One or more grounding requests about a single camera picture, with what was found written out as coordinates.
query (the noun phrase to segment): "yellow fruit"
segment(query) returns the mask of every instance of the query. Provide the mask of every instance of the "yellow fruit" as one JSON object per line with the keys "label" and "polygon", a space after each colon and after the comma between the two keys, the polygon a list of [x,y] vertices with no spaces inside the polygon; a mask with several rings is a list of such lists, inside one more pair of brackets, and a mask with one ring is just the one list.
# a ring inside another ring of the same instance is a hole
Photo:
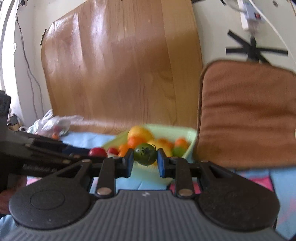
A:
{"label": "yellow fruit", "polygon": [[142,126],[132,127],[128,132],[128,139],[130,139],[131,137],[141,137],[146,142],[150,141],[151,139],[154,139],[152,133]]}
{"label": "yellow fruit", "polygon": [[150,140],[147,143],[152,145],[152,146],[155,146],[156,150],[158,150],[159,148],[162,148],[167,157],[172,157],[173,156],[171,149],[166,144],[164,144],[163,142],[158,141],[158,140]]}

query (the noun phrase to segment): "clear plastic bag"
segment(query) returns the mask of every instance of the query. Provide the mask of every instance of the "clear plastic bag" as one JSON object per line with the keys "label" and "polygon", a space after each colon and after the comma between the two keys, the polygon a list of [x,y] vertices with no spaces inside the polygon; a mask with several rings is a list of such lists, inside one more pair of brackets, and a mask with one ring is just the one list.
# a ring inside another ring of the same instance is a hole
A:
{"label": "clear plastic bag", "polygon": [[79,115],[53,117],[52,110],[49,110],[42,119],[36,120],[27,132],[46,137],[53,137],[53,135],[57,137],[65,135],[72,122],[76,123],[82,120],[83,117]]}

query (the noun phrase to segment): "green basket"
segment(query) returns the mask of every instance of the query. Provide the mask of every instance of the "green basket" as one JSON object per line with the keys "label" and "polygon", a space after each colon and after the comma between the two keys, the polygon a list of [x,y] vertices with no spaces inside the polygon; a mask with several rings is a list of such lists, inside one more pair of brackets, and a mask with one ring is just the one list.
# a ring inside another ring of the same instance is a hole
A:
{"label": "green basket", "polygon": [[[154,124],[145,124],[142,125],[148,130],[151,131],[151,133],[154,135],[155,139],[159,138],[166,138],[171,142],[175,142],[175,140],[179,137],[184,137],[188,143],[190,143],[190,146],[188,147],[185,154],[182,156],[182,158],[185,158],[188,162],[192,162],[192,150],[195,144],[195,141],[197,139],[197,131],[192,128],[187,127],[179,127],[179,126],[163,126],[163,125],[154,125]],[[128,136],[129,130],[119,134],[116,136],[115,139],[112,141],[109,141],[103,145],[103,148],[107,150],[110,147],[119,147],[121,144],[124,144],[127,142],[127,136]],[[158,173],[158,167],[151,165],[151,166],[143,166],[139,163],[134,163],[134,168],[141,168],[145,169],[149,172],[157,172]]]}

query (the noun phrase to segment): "wooden board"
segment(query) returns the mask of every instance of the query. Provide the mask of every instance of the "wooden board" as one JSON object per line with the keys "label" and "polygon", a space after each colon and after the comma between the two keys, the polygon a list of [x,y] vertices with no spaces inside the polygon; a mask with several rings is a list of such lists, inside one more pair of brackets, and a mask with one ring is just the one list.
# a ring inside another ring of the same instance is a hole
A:
{"label": "wooden board", "polygon": [[42,65],[55,115],[76,131],[197,127],[202,58],[190,0],[88,0],[47,31]]}

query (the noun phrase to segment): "green tomato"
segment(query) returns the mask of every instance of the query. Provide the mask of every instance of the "green tomato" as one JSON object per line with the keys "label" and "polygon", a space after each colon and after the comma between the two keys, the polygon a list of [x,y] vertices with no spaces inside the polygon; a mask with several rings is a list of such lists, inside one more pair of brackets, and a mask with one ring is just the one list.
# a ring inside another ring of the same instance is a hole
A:
{"label": "green tomato", "polygon": [[154,146],[143,143],[135,148],[133,158],[139,164],[149,166],[156,161],[157,151]]}
{"label": "green tomato", "polygon": [[176,157],[182,157],[185,154],[185,152],[186,152],[186,149],[181,146],[175,147],[172,151],[173,156],[176,156]]}

